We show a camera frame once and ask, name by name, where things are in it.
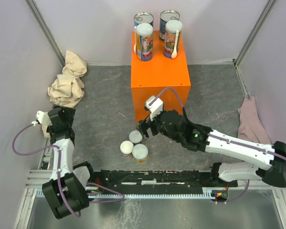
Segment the colourful can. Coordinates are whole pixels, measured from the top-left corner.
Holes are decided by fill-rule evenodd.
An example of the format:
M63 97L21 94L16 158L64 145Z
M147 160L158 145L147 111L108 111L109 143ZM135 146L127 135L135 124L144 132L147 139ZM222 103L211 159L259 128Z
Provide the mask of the colourful can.
M170 20L165 25L164 48L165 57L175 59L179 50L183 24L179 20Z

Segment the blue tall tin can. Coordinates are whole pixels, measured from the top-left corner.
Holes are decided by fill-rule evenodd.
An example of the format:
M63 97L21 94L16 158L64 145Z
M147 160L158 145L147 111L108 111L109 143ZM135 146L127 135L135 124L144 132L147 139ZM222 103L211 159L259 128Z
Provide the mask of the blue tall tin can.
M148 23L153 26L154 17L151 13L148 12L140 12L135 14L134 18L134 26L138 26L142 23Z

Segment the yellow labelled can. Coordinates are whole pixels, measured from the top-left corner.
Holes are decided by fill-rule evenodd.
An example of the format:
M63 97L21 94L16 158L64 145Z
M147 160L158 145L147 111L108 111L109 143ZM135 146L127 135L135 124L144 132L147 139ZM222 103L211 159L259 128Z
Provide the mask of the yellow labelled can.
M135 28L135 53L142 62L150 61L153 57L153 27L141 23Z

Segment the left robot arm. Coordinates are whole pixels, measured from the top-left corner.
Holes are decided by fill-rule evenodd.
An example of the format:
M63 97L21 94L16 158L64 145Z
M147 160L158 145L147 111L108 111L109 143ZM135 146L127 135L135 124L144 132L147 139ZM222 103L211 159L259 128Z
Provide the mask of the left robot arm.
M86 186L95 183L96 174L90 163L73 165L75 132L72 129L75 109L54 105L47 113L50 124L50 147L54 160L50 180L42 185L42 192L57 219L73 215L81 216L81 210L89 206Z

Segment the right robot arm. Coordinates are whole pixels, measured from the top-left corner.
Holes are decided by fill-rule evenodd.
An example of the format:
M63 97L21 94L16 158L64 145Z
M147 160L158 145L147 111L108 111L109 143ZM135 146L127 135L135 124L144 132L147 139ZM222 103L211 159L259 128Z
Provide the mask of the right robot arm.
M235 138L210 127L194 124L186 113L161 111L155 117L140 120L136 129L145 139L162 134L190 151L222 154L239 159L236 164L215 163L209 181L219 187L234 180L261 180L279 188L286 188L286 144L261 144Z

